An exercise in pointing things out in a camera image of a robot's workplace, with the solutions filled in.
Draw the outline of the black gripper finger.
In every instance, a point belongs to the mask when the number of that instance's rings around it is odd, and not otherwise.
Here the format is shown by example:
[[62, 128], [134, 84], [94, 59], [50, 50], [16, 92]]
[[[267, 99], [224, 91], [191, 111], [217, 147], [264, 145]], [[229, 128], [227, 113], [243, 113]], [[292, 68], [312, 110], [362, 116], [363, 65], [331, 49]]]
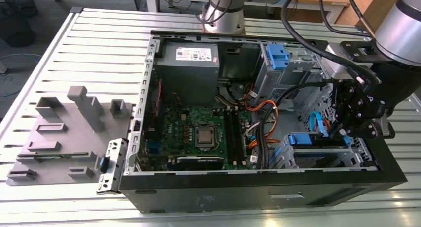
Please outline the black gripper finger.
[[332, 81], [331, 108], [335, 110], [330, 138], [344, 132], [356, 138], [370, 138], [367, 99], [350, 80]]
[[392, 125], [384, 115], [348, 123], [340, 129], [347, 136], [360, 139], [392, 139], [395, 137]]

